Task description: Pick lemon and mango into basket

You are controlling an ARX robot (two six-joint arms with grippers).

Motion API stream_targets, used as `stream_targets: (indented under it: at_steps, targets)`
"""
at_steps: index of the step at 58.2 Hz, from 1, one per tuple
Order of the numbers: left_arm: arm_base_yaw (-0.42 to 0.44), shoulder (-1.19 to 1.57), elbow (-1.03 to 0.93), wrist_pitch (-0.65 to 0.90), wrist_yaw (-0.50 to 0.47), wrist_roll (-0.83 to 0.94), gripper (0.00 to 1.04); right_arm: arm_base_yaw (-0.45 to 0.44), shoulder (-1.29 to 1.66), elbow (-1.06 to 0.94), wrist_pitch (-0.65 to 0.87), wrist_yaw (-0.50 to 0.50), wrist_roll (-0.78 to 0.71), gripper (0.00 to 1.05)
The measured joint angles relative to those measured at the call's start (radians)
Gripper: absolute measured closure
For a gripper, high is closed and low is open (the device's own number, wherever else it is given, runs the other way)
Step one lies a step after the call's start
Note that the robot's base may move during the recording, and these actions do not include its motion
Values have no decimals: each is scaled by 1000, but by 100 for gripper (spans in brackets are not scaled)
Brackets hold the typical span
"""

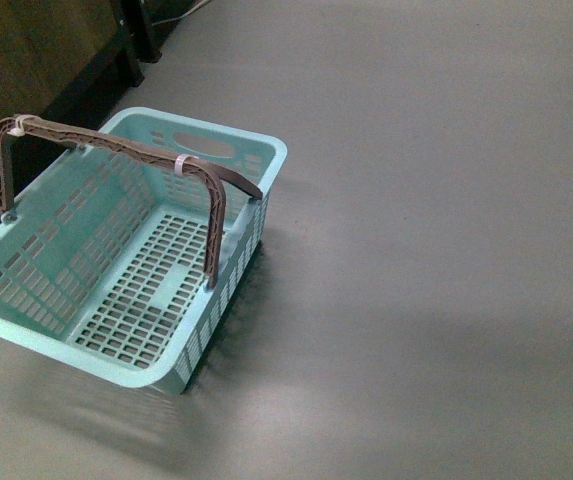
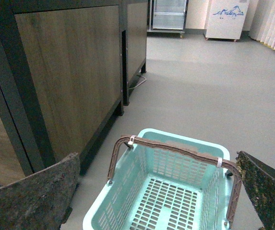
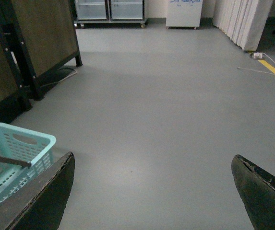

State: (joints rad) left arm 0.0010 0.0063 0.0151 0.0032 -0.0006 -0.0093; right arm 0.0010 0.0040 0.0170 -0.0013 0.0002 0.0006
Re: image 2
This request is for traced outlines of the dark speckled left gripper right finger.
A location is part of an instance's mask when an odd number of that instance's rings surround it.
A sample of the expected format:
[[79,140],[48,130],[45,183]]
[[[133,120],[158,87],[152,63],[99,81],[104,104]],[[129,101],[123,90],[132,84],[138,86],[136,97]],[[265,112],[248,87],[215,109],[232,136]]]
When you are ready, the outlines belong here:
[[262,229],[275,230],[275,169],[245,151],[237,154],[236,164]]

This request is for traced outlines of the grey felt left gripper left finger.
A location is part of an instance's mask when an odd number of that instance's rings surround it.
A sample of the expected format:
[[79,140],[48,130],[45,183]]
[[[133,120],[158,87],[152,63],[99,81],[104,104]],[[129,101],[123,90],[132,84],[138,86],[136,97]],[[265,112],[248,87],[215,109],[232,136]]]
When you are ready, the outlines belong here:
[[78,153],[0,187],[0,230],[58,230],[80,173]]

